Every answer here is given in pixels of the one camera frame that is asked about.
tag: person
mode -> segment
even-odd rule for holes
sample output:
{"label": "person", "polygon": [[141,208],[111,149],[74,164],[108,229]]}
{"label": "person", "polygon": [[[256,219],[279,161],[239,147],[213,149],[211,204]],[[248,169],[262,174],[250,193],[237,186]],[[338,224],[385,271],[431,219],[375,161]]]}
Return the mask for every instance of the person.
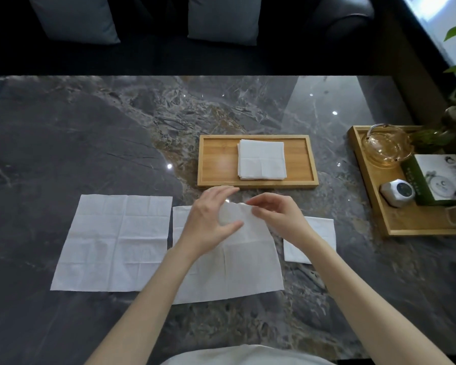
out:
{"label": "person", "polygon": [[[224,226],[218,223],[220,207],[238,190],[231,186],[213,187],[194,202],[180,239],[167,251],[156,273],[91,354],[87,365],[144,365],[147,362],[191,265],[243,226],[243,221]],[[246,204],[253,206],[255,216],[310,258],[375,364],[452,364],[314,232],[291,197],[263,193]],[[329,364],[308,354],[258,345],[187,352],[165,362],[169,365],[191,363]]]}

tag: hand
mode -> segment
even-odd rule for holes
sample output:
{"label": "hand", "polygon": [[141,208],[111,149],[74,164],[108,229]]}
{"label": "hand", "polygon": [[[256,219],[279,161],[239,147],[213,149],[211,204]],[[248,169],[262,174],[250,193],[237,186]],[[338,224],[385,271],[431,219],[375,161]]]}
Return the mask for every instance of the hand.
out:
{"label": "hand", "polygon": [[233,186],[209,188],[194,202],[176,243],[176,248],[191,258],[192,263],[243,226],[243,221],[225,226],[220,226],[218,222],[218,214],[226,198],[239,190]]}
{"label": "hand", "polygon": [[283,239],[296,247],[301,245],[308,235],[316,233],[291,196],[262,193],[249,199],[246,204],[254,206],[252,213],[255,216],[263,219]]}

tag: green and white box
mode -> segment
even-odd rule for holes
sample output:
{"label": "green and white box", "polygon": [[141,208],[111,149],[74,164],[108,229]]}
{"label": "green and white box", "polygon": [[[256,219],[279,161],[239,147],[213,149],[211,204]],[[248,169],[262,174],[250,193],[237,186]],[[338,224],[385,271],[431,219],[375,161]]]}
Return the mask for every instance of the green and white box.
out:
{"label": "green and white box", "polygon": [[402,170],[418,205],[456,205],[456,155],[412,155]]}

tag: forearm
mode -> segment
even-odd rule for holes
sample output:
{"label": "forearm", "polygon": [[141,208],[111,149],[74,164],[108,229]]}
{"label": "forearm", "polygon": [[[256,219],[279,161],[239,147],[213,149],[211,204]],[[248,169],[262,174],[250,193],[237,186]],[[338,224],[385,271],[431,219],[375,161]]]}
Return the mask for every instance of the forearm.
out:
{"label": "forearm", "polygon": [[452,364],[321,237],[310,234],[301,246],[376,364]]}
{"label": "forearm", "polygon": [[181,251],[170,249],[156,273],[86,364],[144,365],[191,264]]}

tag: white shirt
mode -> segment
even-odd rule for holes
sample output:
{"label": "white shirt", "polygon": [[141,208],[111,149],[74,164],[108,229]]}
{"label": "white shirt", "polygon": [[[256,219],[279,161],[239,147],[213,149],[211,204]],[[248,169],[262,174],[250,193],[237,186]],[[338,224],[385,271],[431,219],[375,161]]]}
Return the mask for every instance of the white shirt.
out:
{"label": "white shirt", "polygon": [[171,357],[162,365],[333,365],[321,357],[258,344],[198,350]]}

